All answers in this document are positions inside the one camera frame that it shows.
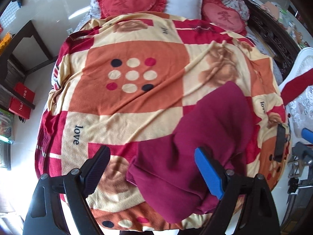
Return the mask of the maroon fleece garment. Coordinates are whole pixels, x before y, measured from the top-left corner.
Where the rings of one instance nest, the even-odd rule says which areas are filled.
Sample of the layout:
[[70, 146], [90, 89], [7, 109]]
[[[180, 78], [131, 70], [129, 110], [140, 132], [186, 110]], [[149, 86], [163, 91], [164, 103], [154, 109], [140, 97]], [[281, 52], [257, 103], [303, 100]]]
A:
[[248, 100], [228, 82], [198, 101], [171, 134], [140, 142], [126, 178], [167, 222], [205, 214], [224, 194], [224, 172], [246, 172], [253, 126]]

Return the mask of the black device on blanket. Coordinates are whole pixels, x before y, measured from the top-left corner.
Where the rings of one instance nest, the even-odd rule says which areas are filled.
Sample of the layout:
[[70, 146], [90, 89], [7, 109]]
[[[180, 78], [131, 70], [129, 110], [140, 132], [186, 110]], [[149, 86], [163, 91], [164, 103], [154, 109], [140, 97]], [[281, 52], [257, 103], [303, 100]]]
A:
[[286, 142], [285, 127], [281, 124], [278, 124], [274, 151], [274, 160], [276, 162], [282, 162], [285, 142]]

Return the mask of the white chair with red cloth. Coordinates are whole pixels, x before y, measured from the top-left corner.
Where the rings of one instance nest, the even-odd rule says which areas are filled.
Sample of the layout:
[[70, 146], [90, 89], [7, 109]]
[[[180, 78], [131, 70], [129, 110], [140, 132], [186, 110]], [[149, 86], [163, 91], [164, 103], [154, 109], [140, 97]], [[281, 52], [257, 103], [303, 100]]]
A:
[[299, 52], [279, 90], [291, 115], [292, 136], [301, 139], [303, 129], [312, 131], [312, 48]]

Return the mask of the red gift box lower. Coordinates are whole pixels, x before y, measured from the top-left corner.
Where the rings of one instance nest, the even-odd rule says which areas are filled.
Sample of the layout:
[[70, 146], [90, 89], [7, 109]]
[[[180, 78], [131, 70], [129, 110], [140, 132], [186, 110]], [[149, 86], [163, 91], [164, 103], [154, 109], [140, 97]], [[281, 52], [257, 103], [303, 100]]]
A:
[[24, 119], [29, 119], [31, 114], [31, 108], [20, 102], [16, 98], [11, 98], [8, 110], [15, 115], [18, 115]]

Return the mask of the red gift box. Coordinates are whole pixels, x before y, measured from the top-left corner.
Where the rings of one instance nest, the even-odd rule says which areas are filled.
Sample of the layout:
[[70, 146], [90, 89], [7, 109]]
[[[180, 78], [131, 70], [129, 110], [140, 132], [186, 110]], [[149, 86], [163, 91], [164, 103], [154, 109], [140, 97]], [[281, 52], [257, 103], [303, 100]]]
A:
[[27, 88], [25, 85], [23, 85], [21, 82], [17, 82], [14, 90], [23, 98], [27, 99], [27, 101], [33, 103], [35, 93], [31, 91], [29, 88]]
[[31, 108], [20, 102], [16, 98], [11, 98], [8, 110], [15, 115], [18, 115], [24, 119], [29, 119], [31, 114]]

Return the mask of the dark carved wooden headboard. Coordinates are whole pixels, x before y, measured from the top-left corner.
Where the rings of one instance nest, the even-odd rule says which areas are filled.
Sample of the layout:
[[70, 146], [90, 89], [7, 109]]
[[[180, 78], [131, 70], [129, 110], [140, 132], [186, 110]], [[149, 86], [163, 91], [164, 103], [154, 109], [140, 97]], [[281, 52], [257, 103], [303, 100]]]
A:
[[273, 50], [274, 60], [285, 79], [290, 73], [300, 47], [283, 27], [252, 0], [243, 0], [249, 9], [248, 27], [255, 30]]

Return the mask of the red gift box upper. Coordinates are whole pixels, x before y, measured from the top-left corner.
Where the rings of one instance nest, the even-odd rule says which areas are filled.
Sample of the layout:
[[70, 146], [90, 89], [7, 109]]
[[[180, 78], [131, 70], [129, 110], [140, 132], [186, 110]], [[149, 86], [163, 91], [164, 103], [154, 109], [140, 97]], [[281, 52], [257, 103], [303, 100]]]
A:
[[29, 88], [27, 88], [25, 85], [23, 85], [21, 82], [17, 82], [14, 90], [23, 98], [27, 99], [27, 101], [33, 103], [35, 93], [31, 91]]

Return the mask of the patchwork love fleece blanket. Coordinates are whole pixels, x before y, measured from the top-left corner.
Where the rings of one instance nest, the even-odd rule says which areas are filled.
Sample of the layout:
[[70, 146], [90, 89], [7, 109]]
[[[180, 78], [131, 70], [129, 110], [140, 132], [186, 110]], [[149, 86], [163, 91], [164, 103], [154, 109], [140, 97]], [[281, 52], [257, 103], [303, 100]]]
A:
[[[274, 188], [290, 152], [285, 107], [273, 61], [247, 38], [212, 23], [142, 12], [90, 20], [63, 43], [38, 133], [38, 176], [65, 175], [106, 145], [111, 157], [88, 206], [102, 228], [201, 227], [215, 208], [167, 222], [126, 178], [139, 143], [171, 134], [207, 94], [228, 82], [243, 92], [254, 126], [246, 172]], [[277, 125], [282, 162], [274, 160]]]

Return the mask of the dark wooden side table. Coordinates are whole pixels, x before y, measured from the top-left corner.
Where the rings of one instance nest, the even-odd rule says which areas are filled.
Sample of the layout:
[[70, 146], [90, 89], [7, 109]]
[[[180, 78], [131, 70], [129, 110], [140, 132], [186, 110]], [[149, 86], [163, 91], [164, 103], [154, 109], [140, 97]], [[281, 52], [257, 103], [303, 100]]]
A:
[[39, 35], [32, 21], [28, 21], [16, 34], [1, 53], [1, 90], [21, 101], [31, 109], [35, 109], [32, 101], [17, 93], [6, 81], [8, 65], [11, 65], [24, 81], [26, 77], [57, 59], [53, 56]]

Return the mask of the red heart cushion right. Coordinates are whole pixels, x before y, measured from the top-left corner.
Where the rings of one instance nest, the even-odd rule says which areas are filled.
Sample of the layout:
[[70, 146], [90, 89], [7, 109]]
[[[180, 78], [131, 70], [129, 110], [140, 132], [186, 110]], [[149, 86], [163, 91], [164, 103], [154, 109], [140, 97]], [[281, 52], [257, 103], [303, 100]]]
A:
[[203, 0], [202, 20], [214, 23], [216, 26], [245, 36], [246, 23], [240, 14], [229, 7], [226, 7], [221, 0]]

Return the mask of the white pillow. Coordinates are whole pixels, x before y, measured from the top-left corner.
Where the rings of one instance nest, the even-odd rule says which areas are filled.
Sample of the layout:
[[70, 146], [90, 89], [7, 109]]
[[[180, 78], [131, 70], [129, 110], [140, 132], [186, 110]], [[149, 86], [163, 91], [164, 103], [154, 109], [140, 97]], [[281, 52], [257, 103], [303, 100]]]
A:
[[193, 20], [202, 18], [203, 0], [167, 0], [164, 12]]

